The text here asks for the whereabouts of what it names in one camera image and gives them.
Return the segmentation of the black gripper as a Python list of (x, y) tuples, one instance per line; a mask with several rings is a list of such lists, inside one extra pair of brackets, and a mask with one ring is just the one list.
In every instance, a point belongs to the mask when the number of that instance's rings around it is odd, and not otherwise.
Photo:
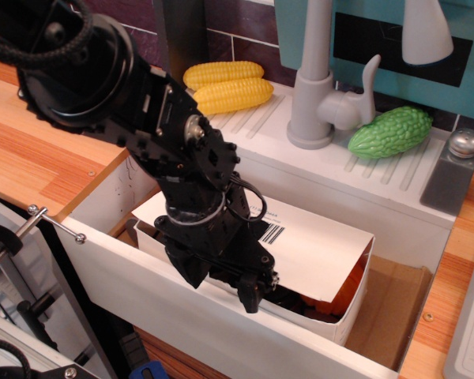
[(159, 216), (154, 227), (164, 236), (170, 262), (193, 288), (211, 274), (237, 286), (248, 313), (257, 313), (265, 292), (276, 289), (274, 258), (259, 242), (269, 227), (265, 221), (246, 223), (225, 212), (209, 222), (190, 225)]

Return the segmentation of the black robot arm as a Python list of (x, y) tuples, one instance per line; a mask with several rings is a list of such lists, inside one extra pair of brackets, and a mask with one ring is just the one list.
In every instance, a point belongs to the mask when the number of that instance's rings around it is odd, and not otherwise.
[(266, 225), (252, 216), (250, 184), (180, 84), (152, 68), (116, 20), (82, 1), (0, 1), (0, 62), (17, 70), (30, 111), (56, 128), (127, 149), (159, 184), (155, 220), (166, 254), (190, 285), (212, 276), (256, 313), (277, 285)]

